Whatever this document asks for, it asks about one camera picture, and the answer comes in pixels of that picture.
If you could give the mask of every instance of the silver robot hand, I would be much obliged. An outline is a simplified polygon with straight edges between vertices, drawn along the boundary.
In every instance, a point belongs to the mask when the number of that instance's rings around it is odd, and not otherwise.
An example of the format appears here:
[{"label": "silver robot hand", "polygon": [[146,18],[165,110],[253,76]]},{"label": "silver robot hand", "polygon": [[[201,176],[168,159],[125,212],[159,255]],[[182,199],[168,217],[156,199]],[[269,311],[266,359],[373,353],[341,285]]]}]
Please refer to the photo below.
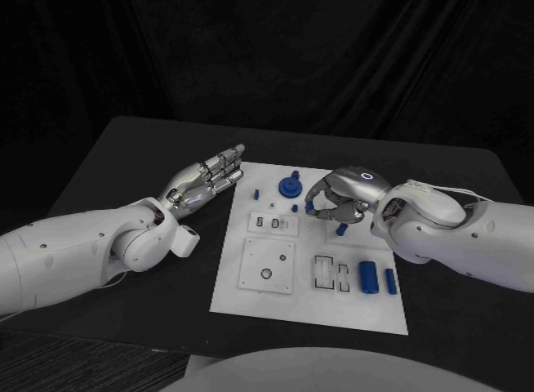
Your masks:
[{"label": "silver robot hand", "polygon": [[158,201],[177,219],[184,218],[243,177],[240,156],[244,146],[220,152],[203,163],[185,167],[172,177]]},{"label": "silver robot hand", "polygon": [[[375,211],[390,188],[388,182],[373,171],[362,167],[341,167],[316,182],[305,194],[305,213],[326,221],[358,223],[364,219],[364,213]],[[337,205],[335,208],[313,208],[312,200],[321,192]]]}]

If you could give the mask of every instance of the robotic hand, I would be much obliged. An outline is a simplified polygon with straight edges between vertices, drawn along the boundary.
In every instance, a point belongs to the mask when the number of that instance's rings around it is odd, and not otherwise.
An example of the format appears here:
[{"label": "robotic hand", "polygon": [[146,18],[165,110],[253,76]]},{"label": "robotic hand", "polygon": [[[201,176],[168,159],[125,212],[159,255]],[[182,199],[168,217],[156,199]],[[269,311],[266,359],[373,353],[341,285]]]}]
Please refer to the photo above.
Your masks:
[{"label": "robotic hand", "polygon": [[118,275],[148,270],[198,235],[178,220],[243,177],[243,145],[184,168],[155,198],[30,223],[0,237],[0,315],[63,302]]},{"label": "robotic hand", "polygon": [[[479,201],[460,206],[437,189]],[[337,205],[329,210],[313,208],[322,191]],[[373,171],[339,168],[308,191],[305,213],[354,224],[365,212],[373,213],[370,232],[404,260],[424,264],[434,259],[466,276],[534,292],[534,207],[413,180],[393,188]]]}]

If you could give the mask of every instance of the circular hole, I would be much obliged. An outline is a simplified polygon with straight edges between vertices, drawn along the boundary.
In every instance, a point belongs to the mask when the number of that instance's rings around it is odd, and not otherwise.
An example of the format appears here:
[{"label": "circular hole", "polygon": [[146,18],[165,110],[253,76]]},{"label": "circular hole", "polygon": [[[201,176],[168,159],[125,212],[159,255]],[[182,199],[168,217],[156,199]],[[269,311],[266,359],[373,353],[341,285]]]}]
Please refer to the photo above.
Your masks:
[{"label": "circular hole", "polygon": [[263,279],[269,279],[272,274],[273,274],[273,273],[270,272],[270,269],[269,269],[269,268],[265,268],[265,269],[260,271],[260,277],[262,277]]}]

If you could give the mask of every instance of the table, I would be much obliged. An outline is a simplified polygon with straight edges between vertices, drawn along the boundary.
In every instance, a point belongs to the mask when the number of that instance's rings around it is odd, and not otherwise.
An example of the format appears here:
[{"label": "table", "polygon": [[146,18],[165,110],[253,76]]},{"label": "table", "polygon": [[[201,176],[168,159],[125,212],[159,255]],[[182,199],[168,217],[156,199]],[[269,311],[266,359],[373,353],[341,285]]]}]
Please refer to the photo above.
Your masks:
[{"label": "table", "polygon": [[[324,169],[355,164],[391,184],[414,179],[521,203],[483,149],[118,117],[48,215],[156,197],[180,169],[239,143],[250,162]],[[534,385],[534,294],[468,278],[434,261],[396,261],[409,336],[210,313],[231,197],[230,189],[182,221],[201,236],[188,259],[169,254],[118,286],[17,315],[4,327],[220,358],[292,346],[351,348],[413,359],[502,390]]]}]

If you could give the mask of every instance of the white board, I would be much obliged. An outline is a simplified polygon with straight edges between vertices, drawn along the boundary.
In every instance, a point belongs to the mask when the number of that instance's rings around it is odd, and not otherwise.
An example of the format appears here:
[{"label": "white board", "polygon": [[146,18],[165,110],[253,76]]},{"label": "white board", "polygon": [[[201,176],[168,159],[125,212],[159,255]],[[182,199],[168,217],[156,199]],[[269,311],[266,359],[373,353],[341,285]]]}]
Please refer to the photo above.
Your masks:
[{"label": "white board", "polygon": [[[387,268],[394,270],[396,275],[393,252],[383,246],[383,240],[368,233],[371,215],[367,214],[364,222],[350,225],[339,238],[337,235],[334,237],[338,223],[316,220],[305,214],[305,192],[329,171],[249,162],[241,163],[241,170],[244,176],[234,187],[210,311],[407,335],[398,278],[396,276],[396,295],[388,294],[384,279]],[[279,181],[290,176],[293,170],[299,171],[302,194],[289,199],[279,194]],[[256,189],[260,191],[259,200],[254,200]],[[292,212],[293,204],[299,206],[298,212]],[[324,195],[315,198],[313,205],[316,208],[329,206]],[[249,231],[252,213],[256,212],[260,216],[296,216],[298,236]],[[240,288],[244,242],[250,238],[293,243],[292,293]],[[315,288],[315,256],[332,259],[337,283],[334,290]],[[357,272],[360,261],[375,262],[380,286],[377,294],[361,293]],[[257,274],[266,267],[260,268],[260,260],[253,263]],[[350,292],[338,290],[339,281],[350,284]]]}]

